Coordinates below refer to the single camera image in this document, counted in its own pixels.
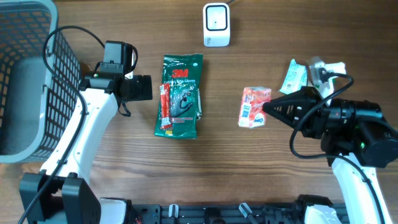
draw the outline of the wooden table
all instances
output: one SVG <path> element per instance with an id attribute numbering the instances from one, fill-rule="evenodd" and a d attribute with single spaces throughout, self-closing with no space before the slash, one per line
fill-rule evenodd
<path id="1" fill-rule="evenodd" d="M 110 122 L 91 171 L 98 197 L 134 203 L 292 202 L 299 194 L 342 201 L 324 159 L 291 155 L 292 130 L 271 118 L 263 128 L 237 125 L 245 86 L 273 89 L 277 98 L 290 61 L 319 55 L 344 62 L 355 84 L 342 98 L 381 105 L 398 127 L 398 4 L 355 0 L 236 0 L 231 5 L 231 43 L 203 46 L 202 9 L 209 1 L 62 1 L 59 25 L 82 26 L 105 40 L 138 48 L 136 74 L 152 75 L 154 99 L 128 103 L 130 118 Z M 91 68 L 103 50 L 89 35 L 65 31 L 77 57 Z M 154 136 L 164 54 L 204 54 L 203 118 L 198 139 Z M 341 86 L 344 81 L 337 81 Z M 296 140 L 302 154 L 320 152 L 320 142 Z M 0 223 L 15 223 L 23 209 L 18 192 L 24 172 L 41 164 L 0 165 Z M 379 169 L 384 198 L 398 220 L 398 162 Z"/>

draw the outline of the wire mesh basket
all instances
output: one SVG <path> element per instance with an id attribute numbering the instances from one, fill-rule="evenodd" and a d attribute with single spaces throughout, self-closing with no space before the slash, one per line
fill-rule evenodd
<path id="1" fill-rule="evenodd" d="M 46 160 L 72 116 L 76 94 L 42 61 L 45 38 L 57 24 L 50 0 L 0 2 L 0 163 Z M 55 73 L 77 88 L 80 64 L 61 32 L 47 52 Z"/>

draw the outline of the black cable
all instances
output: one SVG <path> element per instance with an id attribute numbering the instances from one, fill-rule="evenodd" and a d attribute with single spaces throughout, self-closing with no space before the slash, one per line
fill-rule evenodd
<path id="1" fill-rule="evenodd" d="M 21 218 L 19 219 L 18 224 L 23 224 L 24 220 L 27 218 L 29 212 L 32 210 L 32 208 L 34 207 L 34 205 L 36 204 L 36 202 L 38 201 L 38 199 L 40 198 L 40 196 L 43 194 L 43 192 L 48 188 L 48 186 L 50 185 L 52 179 L 55 177 L 55 175 L 58 173 L 58 171 L 61 169 L 62 165 L 65 163 L 65 160 L 67 158 L 67 156 L 69 155 L 69 152 L 73 146 L 73 144 L 75 143 L 75 140 L 78 136 L 78 134 L 80 133 L 81 127 L 83 126 L 83 122 L 85 119 L 85 115 L 86 115 L 86 102 L 84 97 L 80 94 L 80 92 L 75 89 L 73 87 L 73 85 L 71 83 L 68 83 L 67 81 L 65 81 L 63 78 L 59 77 L 54 70 L 52 70 L 52 68 L 50 67 L 49 63 L 47 62 L 46 59 L 46 50 L 47 50 L 47 44 L 50 40 L 50 38 L 56 34 L 57 32 L 60 32 L 61 30 L 64 29 L 79 29 L 82 31 L 85 31 L 86 33 L 88 33 L 89 35 L 93 36 L 100 44 L 102 47 L 105 47 L 104 43 L 102 43 L 102 41 L 95 36 L 92 32 L 82 28 L 82 27 L 78 27 L 78 26 L 64 26 L 64 27 L 59 27 L 58 29 L 55 29 L 53 32 L 51 32 L 46 40 L 44 41 L 44 45 L 43 45 L 43 52 L 42 52 L 42 57 L 43 57 L 43 61 L 44 61 L 44 65 L 47 67 L 47 69 L 51 72 L 51 75 L 56 78 L 58 81 L 60 81 L 62 84 L 64 84 L 65 86 L 68 86 L 79 98 L 79 100 L 81 101 L 81 117 L 78 123 L 78 126 L 76 128 L 75 133 L 72 136 L 71 141 L 69 142 L 69 145 L 67 147 L 67 149 L 65 150 L 65 152 L 63 153 L 61 159 L 58 161 L 57 166 L 55 167 L 54 171 L 51 173 L 51 175 L 48 177 L 48 179 L 45 181 L 44 185 L 40 188 L 40 190 L 37 192 L 37 194 L 35 195 L 35 197 L 32 199 L 32 201 L 30 202 L 29 206 L 26 208 L 25 212 L 22 214 Z"/>
<path id="2" fill-rule="evenodd" d="M 301 155 L 298 152 L 296 152 L 296 150 L 294 149 L 294 139 L 295 139 L 298 131 L 301 129 L 301 127 L 307 121 L 307 119 L 314 112 L 316 112 L 319 108 L 321 108 L 328 100 L 330 100 L 333 97 L 335 97 L 335 96 L 341 94 L 342 92 L 346 91 L 349 87 L 351 87 L 354 84 L 353 78 L 351 76 L 349 76 L 349 75 L 334 73 L 333 76 L 348 78 L 349 83 L 347 85 L 343 86 L 342 88 L 340 88 L 339 90 L 336 90 L 332 94 L 328 95 L 325 99 L 323 99 L 321 102 L 319 102 L 313 108 L 311 108 L 303 116 L 303 118 L 298 122 L 297 126 L 294 128 L 293 133 L 292 133 L 292 135 L 290 137 L 290 143 L 289 143 L 290 144 L 290 151 L 292 152 L 292 154 L 294 156 L 296 156 L 296 157 L 298 157 L 300 159 L 319 159 L 319 158 L 342 159 L 342 160 L 346 161 L 347 163 L 349 163 L 351 166 L 353 166 L 361 174 L 362 178 L 367 183 L 367 185 L 368 185 L 368 187 L 369 187 L 369 189 L 370 189 L 370 191 L 372 193 L 374 203 L 376 204 L 377 211 L 379 213 L 380 222 L 381 222 L 381 224 L 385 224 L 383 212 L 382 212 L 382 209 L 381 209 L 381 206 L 380 206 L 380 201 L 377 198 L 376 191 L 373 188 L 371 180 L 366 176 L 366 174 L 362 171 L 362 169 L 359 168 L 353 161 L 351 161 L 351 160 L 349 160 L 349 159 L 347 159 L 347 158 L 345 158 L 343 156 L 339 156 L 339 155 L 318 154 L 318 155 L 304 156 L 304 155 Z"/>
<path id="3" fill-rule="evenodd" d="M 97 72 L 97 69 L 100 67 L 100 65 L 101 65 L 101 62 L 97 62 L 97 64 L 95 65 L 95 68 L 94 68 L 94 73 Z"/>

